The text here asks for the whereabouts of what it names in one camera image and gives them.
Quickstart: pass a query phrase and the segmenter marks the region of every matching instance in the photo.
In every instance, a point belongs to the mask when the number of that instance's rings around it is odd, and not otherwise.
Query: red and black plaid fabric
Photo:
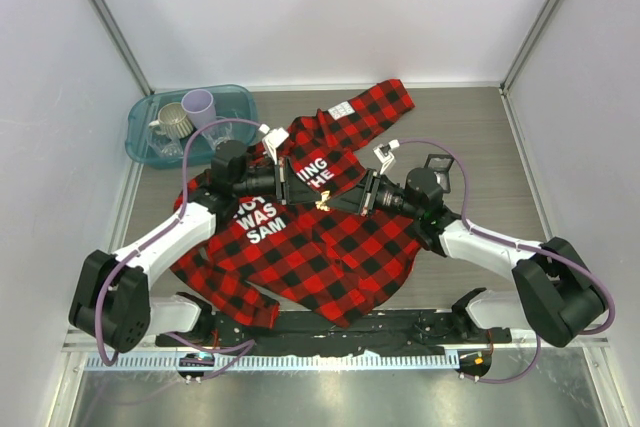
[[[348,190],[365,173],[353,152],[413,107],[399,80],[380,83],[348,104],[295,119],[279,154],[288,156],[314,189]],[[253,162],[264,158],[261,144],[250,152]],[[206,184],[207,175],[192,179],[189,191]],[[363,218],[320,211],[313,204],[283,206],[267,197],[246,198],[230,225],[172,270],[245,325],[271,328],[278,315],[278,303],[252,283],[348,327],[391,297],[411,272],[420,246],[410,224],[384,212]]]

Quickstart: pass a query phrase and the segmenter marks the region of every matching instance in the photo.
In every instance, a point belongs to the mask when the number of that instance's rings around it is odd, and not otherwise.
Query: white ruler strip
[[[131,352],[120,356],[113,367],[105,366],[97,353],[89,354],[85,372],[99,371],[168,371],[176,370],[180,359],[188,352]],[[234,359],[229,355],[216,355],[215,365],[180,367],[180,371],[217,370]],[[346,357],[282,357],[246,356],[229,369],[234,372],[256,371],[349,371],[349,370],[420,370],[457,369],[460,366],[457,350],[447,350],[444,355],[416,355],[407,357],[382,357],[365,351],[362,355]]]

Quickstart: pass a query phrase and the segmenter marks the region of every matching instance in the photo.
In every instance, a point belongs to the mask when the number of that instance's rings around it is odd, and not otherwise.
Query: mug handle
[[[164,129],[162,128],[162,124],[159,120],[154,120],[153,122],[149,122],[149,128],[151,130],[157,131],[160,135],[167,135]]]

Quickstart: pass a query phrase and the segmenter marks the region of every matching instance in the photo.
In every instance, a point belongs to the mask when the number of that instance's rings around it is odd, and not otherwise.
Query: robotic arm
[[[608,307],[589,278],[532,252],[543,248],[584,267],[567,241],[554,238],[546,244],[525,242],[480,230],[468,221],[465,225],[465,219],[443,202],[449,186],[448,168],[433,168],[428,162],[408,174],[404,187],[369,169],[353,189],[328,197],[299,179],[289,159],[277,157],[275,149],[284,138],[282,129],[267,133],[263,143],[273,163],[259,167],[248,167],[242,143],[221,144],[211,162],[209,185],[192,192],[180,214],[113,254],[90,254],[76,287],[70,323],[92,336],[99,330],[105,344],[122,353],[133,349],[145,335],[210,332],[209,304],[186,294],[153,298],[150,289],[185,252],[233,218],[239,198],[258,195],[274,196],[282,204],[315,202],[325,210],[362,216],[383,210],[412,219],[415,234],[428,250],[467,260],[515,282],[517,294],[485,291],[469,302],[467,313],[482,329],[530,326],[550,344],[563,347]],[[382,172],[393,164],[394,142],[376,148],[383,162]],[[436,160],[448,161],[446,157],[437,156]],[[100,309],[98,301],[108,277],[113,280],[103,293]]]

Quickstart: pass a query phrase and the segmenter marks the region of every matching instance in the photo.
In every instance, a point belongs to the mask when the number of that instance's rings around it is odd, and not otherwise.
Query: blue dish rack
[[[216,102],[216,114],[220,117],[258,120],[256,104],[251,92],[239,85],[216,85],[202,87],[213,94]],[[129,157],[136,162],[155,169],[171,169],[182,166],[182,157],[162,158],[147,143],[149,122],[156,119],[158,110],[171,102],[180,102],[184,94],[192,89],[176,90],[149,95],[141,99],[129,112],[129,128],[125,149]],[[232,124],[231,136],[250,145],[256,136],[256,127],[239,122]],[[182,139],[182,147],[188,138]],[[211,162],[213,150],[202,138],[197,138],[189,153],[189,165],[204,165]]]

